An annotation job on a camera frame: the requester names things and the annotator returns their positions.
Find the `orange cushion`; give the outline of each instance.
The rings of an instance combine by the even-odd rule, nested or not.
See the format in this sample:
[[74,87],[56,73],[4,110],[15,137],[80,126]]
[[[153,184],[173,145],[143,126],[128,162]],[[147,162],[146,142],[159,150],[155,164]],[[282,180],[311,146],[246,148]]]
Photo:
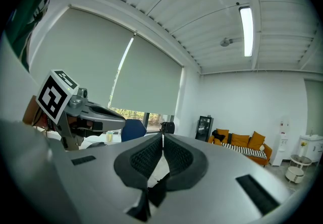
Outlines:
[[214,136],[213,135],[211,135],[210,137],[209,137],[209,139],[208,139],[208,143],[213,143],[213,140],[214,140]]
[[214,143],[214,144],[216,144],[216,145],[220,145],[220,146],[222,146],[221,141],[220,141],[219,139],[216,139],[216,138],[215,138],[215,139],[213,140],[213,143]]
[[217,134],[224,135],[225,138],[222,140],[222,142],[228,143],[229,130],[222,130],[217,128]]
[[248,148],[260,150],[260,146],[263,144],[265,137],[258,134],[257,132],[253,132],[253,135],[248,143]]
[[247,147],[249,141],[249,135],[238,135],[232,134],[231,145],[239,146],[239,147]]

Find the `office chair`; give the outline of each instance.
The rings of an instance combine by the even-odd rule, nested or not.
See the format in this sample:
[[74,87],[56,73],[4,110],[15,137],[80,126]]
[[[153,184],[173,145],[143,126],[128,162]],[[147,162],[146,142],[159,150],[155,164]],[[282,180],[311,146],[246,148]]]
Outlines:
[[121,131],[121,141],[130,141],[144,136],[147,133],[146,128],[138,119],[126,119],[126,124]]

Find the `white wall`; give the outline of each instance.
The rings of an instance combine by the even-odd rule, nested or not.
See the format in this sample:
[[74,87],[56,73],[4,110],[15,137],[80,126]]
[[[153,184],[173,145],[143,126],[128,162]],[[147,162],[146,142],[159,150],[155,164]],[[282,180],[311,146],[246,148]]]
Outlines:
[[266,136],[273,147],[283,116],[290,119],[289,146],[285,158],[296,150],[307,125],[307,97],[304,78],[322,75],[293,72],[247,72],[205,75],[196,103],[197,114],[214,117],[213,129],[230,133]]
[[174,117],[175,134],[195,138],[198,121],[197,100],[200,75],[190,67],[182,71],[180,90]]

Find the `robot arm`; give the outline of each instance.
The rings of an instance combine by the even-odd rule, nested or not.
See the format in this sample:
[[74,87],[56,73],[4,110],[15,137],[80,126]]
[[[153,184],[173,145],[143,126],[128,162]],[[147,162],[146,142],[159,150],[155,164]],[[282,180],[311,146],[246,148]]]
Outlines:
[[[125,119],[116,112],[88,100],[87,89],[63,70],[51,70],[45,78],[36,102],[46,113],[48,125],[62,137],[66,150],[75,150],[83,138],[99,136],[109,130],[121,129]],[[69,124],[69,117],[76,122]]]
[[0,150],[19,191],[54,223],[280,223],[307,193],[290,197],[280,180],[240,153],[165,134],[170,173],[153,188],[160,198],[153,202],[147,181],[162,156],[161,134],[66,152],[30,126],[0,121],[0,129]]

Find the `green shirt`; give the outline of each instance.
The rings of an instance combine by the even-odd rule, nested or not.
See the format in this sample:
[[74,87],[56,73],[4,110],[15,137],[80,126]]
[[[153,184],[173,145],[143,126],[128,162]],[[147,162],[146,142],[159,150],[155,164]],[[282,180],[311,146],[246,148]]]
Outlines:
[[45,15],[48,4],[49,0],[21,0],[5,28],[16,56],[27,71],[31,34]]

